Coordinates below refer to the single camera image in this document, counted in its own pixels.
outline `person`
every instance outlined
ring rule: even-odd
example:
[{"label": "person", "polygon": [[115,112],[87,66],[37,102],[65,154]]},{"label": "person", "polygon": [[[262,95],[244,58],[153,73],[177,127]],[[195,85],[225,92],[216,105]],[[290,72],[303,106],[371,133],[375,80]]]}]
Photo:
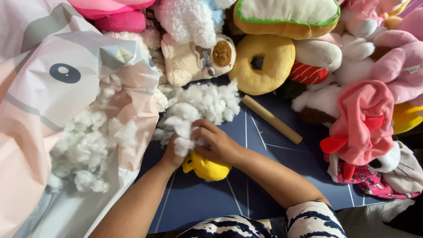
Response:
[{"label": "person", "polygon": [[[191,139],[205,139],[209,146],[194,150],[204,158],[232,165],[255,180],[286,210],[288,238],[346,237],[334,210],[323,194],[307,179],[266,156],[238,145],[210,121],[198,127]],[[118,200],[89,236],[90,238],[144,238],[162,200],[166,185],[184,158],[174,153],[174,134],[166,151]],[[276,238],[262,223],[243,216],[209,219],[182,233],[179,238]]]}]

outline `hand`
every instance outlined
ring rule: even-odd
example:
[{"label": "hand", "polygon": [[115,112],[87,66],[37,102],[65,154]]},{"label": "hand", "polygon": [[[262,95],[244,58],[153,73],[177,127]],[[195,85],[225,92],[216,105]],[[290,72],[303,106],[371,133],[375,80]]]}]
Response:
[{"label": "hand", "polygon": [[217,163],[238,166],[245,158],[248,149],[238,145],[224,131],[208,120],[200,119],[192,123],[199,127],[191,133],[191,139],[202,137],[209,146],[196,146],[195,152]]},{"label": "hand", "polygon": [[170,169],[172,172],[178,169],[184,162],[183,157],[175,154],[175,144],[173,142],[177,137],[178,135],[176,133],[171,136],[168,146],[166,147],[165,154],[159,162],[159,165]]}]

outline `blue surface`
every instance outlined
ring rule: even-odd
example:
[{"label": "blue surface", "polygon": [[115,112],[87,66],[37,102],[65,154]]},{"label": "blue surface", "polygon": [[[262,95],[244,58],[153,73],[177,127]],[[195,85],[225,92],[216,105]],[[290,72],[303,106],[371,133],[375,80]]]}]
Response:
[{"label": "blue surface", "polygon": [[[298,120],[291,102],[266,94],[253,97],[284,123],[297,131],[303,141],[294,144],[254,112],[241,104],[241,112],[232,122],[219,126],[240,145],[257,151],[291,168],[310,180],[329,200],[335,210],[383,202],[354,185],[332,181],[319,142],[328,136],[324,126],[312,126]],[[160,144],[149,144],[139,177],[163,155]],[[252,219],[282,216],[284,209],[256,182],[242,171],[232,169],[226,180],[207,183],[194,172],[178,169],[170,179],[149,233],[183,230],[205,219],[226,215],[244,215]]]}]

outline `bread slice plush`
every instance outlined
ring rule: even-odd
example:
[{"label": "bread slice plush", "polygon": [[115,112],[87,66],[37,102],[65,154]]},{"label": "bread slice plush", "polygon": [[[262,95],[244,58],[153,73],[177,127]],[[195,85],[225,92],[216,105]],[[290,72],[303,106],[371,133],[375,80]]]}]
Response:
[{"label": "bread slice plush", "polygon": [[247,34],[302,40],[329,33],[340,12],[336,0],[238,0],[233,20]]}]

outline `blue and white shirt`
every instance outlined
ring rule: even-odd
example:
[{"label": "blue and white shirt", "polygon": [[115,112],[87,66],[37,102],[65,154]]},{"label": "blue and white shirt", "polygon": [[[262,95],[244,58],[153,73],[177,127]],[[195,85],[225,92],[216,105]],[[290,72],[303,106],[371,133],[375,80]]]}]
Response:
[{"label": "blue and white shirt", "polygon": [[[288,208],[284,225],[286,233],[279,238],[346,238],[334,210],[323,202],[305,202]],[[277,236],[263,223],[234,215],[205,220],[178,238],[277,238]]]}]

